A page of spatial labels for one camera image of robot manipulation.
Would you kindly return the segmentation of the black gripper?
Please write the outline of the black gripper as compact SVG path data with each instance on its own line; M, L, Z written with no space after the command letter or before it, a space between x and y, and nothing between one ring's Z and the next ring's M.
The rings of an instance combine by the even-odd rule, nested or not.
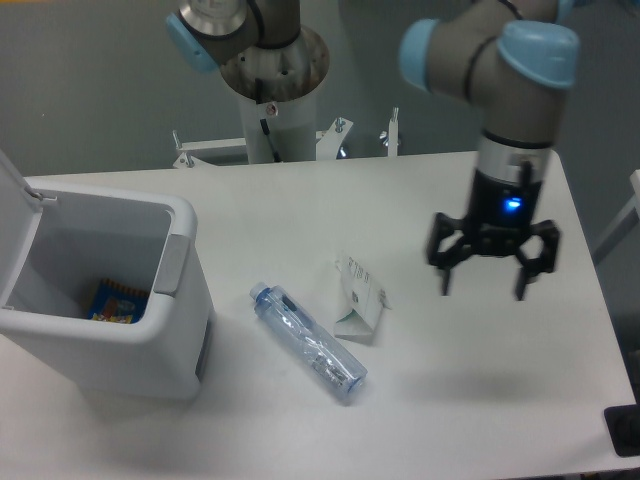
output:
M456 219L438 212L425 247L429 265L441 276L441 295L449 294L453 269L473 255L515 256L520 270L514 287L518 301L541 273L555 271L561 232L552 220L533 222L542 181L513 183L474 172L467 213ZM529 258L522 247L534 238L538 254Z

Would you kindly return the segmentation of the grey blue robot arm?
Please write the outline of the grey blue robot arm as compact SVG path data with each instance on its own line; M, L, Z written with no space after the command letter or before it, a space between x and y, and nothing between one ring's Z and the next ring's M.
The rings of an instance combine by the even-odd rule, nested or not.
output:
M476 1L451 21L413 23L399 46L410 85L484 112L468 208L437 213L425 256L443 279L468 258L514 257L514 293L555 268L554 222L534 221L580 42L562 25L569 1ZM183 58L219 71L241 109L252 163L319 158L316 93L329 68L323 39L296 1L182 1L165 21Z

